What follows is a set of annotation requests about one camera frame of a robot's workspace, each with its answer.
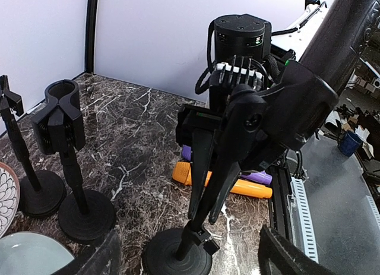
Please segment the black stand of purple microphone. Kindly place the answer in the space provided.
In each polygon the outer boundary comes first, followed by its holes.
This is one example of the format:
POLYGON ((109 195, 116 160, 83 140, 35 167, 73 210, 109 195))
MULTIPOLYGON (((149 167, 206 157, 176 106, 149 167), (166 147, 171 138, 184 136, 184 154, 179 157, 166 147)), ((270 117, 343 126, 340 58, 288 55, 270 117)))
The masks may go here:
POLYGON ((45 107, 31 119, 34 135, 43 154, 59 154, 72 191, 59 207, 59 226, 70 240, 89 244, 114 227, 116 213, 107 196, 83 188, 76 155, 86 144, 79 86, 72 80, 56 81, 46 87, 45 101, 45 107))

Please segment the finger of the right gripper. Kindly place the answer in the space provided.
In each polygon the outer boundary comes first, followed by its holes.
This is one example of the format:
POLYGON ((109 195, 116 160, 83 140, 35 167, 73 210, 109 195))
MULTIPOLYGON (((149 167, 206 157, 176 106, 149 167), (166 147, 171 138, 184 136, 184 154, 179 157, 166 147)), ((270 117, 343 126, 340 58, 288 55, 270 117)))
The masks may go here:
POLYGON ((241 169, 238 162, 232 163, 229 170, 223 173, 223 184, 217 194, 216 202, 214 203, 209 215, 208 221, 211 225, 215 224, 217 221, 223 204, 227 196, 230 194, 235 183, 239 179, 240 173, 241 169))
POLYGON ((213 133, 203 129, 194 129, 191 144, 192 191, 189 202, 188 219, 194 219, 198 210, 212 154, 213 133))

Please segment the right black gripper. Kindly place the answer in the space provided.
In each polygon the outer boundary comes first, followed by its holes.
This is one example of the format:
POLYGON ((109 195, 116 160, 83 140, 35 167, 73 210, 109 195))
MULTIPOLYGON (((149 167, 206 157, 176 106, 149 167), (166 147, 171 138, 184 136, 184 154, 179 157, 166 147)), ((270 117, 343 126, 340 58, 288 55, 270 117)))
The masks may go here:
POLYGON ((209 167, 216 162, 224 167, 234 162, 240 168, 269 166, 285 150, 297 146, 296 70, 295 62, 278 68, 271 54, 270 22, 249 14, 216 18, 208 28, 207 68, 195 86, 197 93, 209 93, 210 107, 182 107, 176 132, 179 143, 191 147, 192 132, 203 129, 213 133, 209 167), (209 89, 215 64, 234 55, 263 64, 268 87, 256 91, 239 84, 231 92, 209 89))

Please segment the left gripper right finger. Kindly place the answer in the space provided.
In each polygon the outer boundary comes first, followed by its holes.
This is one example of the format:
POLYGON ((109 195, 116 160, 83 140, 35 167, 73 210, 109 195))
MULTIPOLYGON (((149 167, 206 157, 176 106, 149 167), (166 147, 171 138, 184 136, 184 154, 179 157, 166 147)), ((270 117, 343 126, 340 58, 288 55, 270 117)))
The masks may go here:
POLYGON ((318 274, 321 271, 318 263, 267 225, 260 231, 258 262, 261 274, 318 274))

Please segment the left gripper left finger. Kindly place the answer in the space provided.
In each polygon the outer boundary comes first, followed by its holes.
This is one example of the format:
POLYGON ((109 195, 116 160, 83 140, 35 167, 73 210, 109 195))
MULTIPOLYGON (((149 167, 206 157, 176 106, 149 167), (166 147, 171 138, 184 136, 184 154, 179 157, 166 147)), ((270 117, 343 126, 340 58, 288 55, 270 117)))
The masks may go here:
POLYGON ((119 274, 120 266, 121 240, 117 231, 112 229, 53 274, 119 274))

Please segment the orange microphone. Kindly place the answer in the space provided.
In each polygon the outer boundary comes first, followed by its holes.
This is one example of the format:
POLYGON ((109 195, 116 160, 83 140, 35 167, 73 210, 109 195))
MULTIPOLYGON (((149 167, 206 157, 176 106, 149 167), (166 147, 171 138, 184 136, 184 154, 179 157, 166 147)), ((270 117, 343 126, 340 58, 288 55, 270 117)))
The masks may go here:
MULTIPOLYGON (((191 164, 189 162, 177 162, 172 173, 173 180, 186 186, 192 185, 191 164)), ((250 181, 238 179, 233 186, 231 193, 269 199, 273 195, 271 188, 250 181)))

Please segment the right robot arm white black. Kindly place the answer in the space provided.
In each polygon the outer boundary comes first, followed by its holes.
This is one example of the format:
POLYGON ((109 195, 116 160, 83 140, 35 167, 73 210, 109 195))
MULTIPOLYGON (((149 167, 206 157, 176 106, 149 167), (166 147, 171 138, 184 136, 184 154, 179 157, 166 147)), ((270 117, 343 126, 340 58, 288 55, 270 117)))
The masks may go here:
POLYGON ((176 127, 178 144, 191 148, 191 229, 217 220, 239 175, 300 149, 335 104, 328 84, 299 61, 328 12, 318 0, 305 4, 284 30, 250 14, 209 24, 207 67, 195 85, 209 107, 182 106, 176 127))

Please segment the purple microphone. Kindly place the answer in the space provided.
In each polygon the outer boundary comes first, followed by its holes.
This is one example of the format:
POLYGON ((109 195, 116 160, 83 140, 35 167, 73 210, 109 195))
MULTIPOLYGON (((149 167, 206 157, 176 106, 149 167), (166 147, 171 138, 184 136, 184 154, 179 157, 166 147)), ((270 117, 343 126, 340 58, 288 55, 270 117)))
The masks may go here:
MULTIPOLYGON (((190 161, 191 160, 191 147, 184 145, 182 147, 182 152, 181 156, 183 159, 190 161)), ((263 185, 270 185, 272 182, 272 176, 267 174, 266 172, 253 172, 250 174, 241 174, 241 177, 243 179, 256 182, 258 184, 263 184, 263 185)))

